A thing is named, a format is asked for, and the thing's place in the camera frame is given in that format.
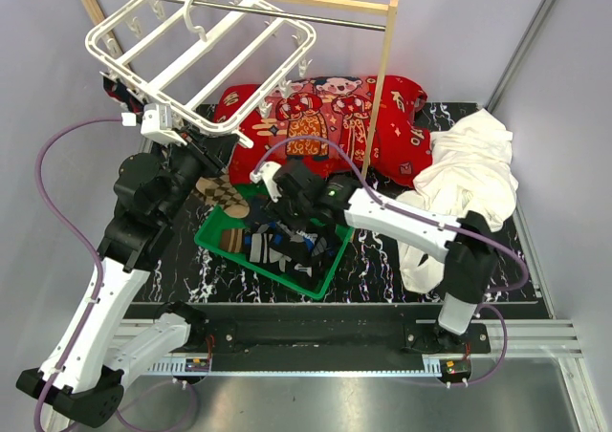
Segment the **white wall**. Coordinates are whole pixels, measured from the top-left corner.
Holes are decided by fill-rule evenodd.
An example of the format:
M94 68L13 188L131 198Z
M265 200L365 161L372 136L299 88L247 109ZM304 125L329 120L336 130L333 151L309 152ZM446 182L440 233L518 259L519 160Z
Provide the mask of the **white wall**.
M369 0L388 3L389 0ZM101 0L109 11L116 10L125 0ZM389 72L408 76L421 83L430 98L445 101L478 101L484 103L512 55L516 44L540 0L400 0L400 11L394 33ZM380 17L352 14L326 9L276 4L286 11L335 16L380 23ZM208 15L219 16L207 10ZM251 20L252 29L240 27L231 36L228 46L210 54L212 63L198 66L183 88L173 87L174 96L195 94L203 80L210 79L226 57L237 54L247 43L247 37L263 30L263 17ZM150 25L154 20L145 20ZM383 35L381 32L360 31L325 25L315 25L317 46L312 55L311 75L365 75L378 69ZM125 43L130 32L119 32ZM280 63L280 54L289 54L292 45L274 46L262 50L252 64L245 66L231 82L262 82ZM176 38L167 38L164 48L168 56L180 54ZM148 54L135 67L152 71L154 75L161 59Z
M14 387L63 334L91 275L88 253L41 203L33 180L42 143L91 117L116 117L84 48L78 0L0 0L0 429L33 430L34 400ZM120 162L140 137L119 126L74 132L49 153L45 182L60 209L98 244Z
M559 317L612 424L612 6L559 0L495 114L515 132L519 201Z

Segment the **white towel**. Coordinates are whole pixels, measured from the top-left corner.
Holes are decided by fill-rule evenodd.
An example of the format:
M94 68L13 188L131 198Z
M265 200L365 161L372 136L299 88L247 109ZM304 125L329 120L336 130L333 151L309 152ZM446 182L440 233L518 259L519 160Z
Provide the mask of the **white towel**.
M482 214L498 231L516 208L518 182L510 171L513 133L486 110L460 119L447 132L432 133L433 165L414 179L414 191L397 200L440 214ZM444 265L398 243L404 287L427 293L443 278Z

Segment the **red cushion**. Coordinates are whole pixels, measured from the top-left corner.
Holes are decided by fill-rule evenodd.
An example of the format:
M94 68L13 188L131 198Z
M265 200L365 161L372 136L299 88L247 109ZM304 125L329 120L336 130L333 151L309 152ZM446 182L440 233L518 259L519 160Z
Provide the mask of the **red cushion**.
M228 119L258 86L228 88L213 120ZM229 165L230 181L248 184L251 171L266 150L287 137L303 135L332 140L361 168L375 86L375 76L334 76L294 82L294 93L286 99L275 90L266 98L272 104L270 115L262 119L255 110L240 125L254 147L236 147ZM425 101L425 91L413 81L401 76L385 77L371 165L401 185L412 186L414 177L431 165L429 132L412 126L415 111ZM271 160L284 163L288 157L302 159L322 177L350 169L336 150L328 150L326 144L315 140L289 142Z

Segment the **black marble table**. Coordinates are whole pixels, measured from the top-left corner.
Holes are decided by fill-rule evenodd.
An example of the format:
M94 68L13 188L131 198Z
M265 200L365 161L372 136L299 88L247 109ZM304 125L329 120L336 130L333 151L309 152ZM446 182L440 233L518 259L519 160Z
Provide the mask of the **black marble table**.
M439 103L426 105L416 124L432 131L448 130L458 119L477 110L474 103ZM206 112L211 115L213 107ZM370 172L368 182L381 193L395 197L405 188ZM312 301L274 281L195 245L193 237L212 207L189 197L176 219L177 235L172 240L155 271L135 298L135 302L155 303L182 300L189 303L299 303ZM523 257L512 219L495 233L502 244ZM518 266L501 257L500 268L491 278L494 285L517 281ZM347 247L325 303L414 303L438 302L434 291L426 295L407 292L399 273L395 241L376 233L356 230ZM530 283L521 291L490 297L497 302L537 301Z

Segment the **green basket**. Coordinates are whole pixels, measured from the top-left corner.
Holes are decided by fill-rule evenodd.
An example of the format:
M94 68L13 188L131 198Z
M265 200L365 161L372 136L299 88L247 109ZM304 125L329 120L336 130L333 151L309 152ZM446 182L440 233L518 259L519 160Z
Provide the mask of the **green basket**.
M256 193L260 193L259 190L253 190L257 188L254 185L248 185L247 188L239 188L240 193L243 196L252 196ZM334 278L334 273L336 272L336 268L340 263L340 258L342 254L346 250L346 246L348 246L349 241L351 240L351 235L353 234L352 228L336 226L336 234L340 239L343 240L342 247L338 251L338 255L336 256L336 260L332 267L327 271L325 277L318 281L317 287L313 291L306 290L302 287L299 287L298 284L293 282L293 279L288 274L274 274L273 272L269 272L268 270L264 270L258 265L254 265L253 263L247 260L247 256L244 253L229 253L221 250L219 248L219 242L221 241L221 232L224 229L230 228L245 228L245 224L242 222L242 219L234 219L230 217L228 214L224 212L224 210L217 206L212 212L208 215L207 219L204 221L202 227L198 230L195 235L195 244L202 248L207 248L211 252L217 253L223 257L229 258L230 260L236 262L239 265L242 265L249 270L253 270L258 274L262 274L266 277L269 277L273 281L276 281L282 284L285 287L288 287L294 292L302 293L306 296L311 297L313 300L320 300L325 296L327 290L329 289L329 285Z

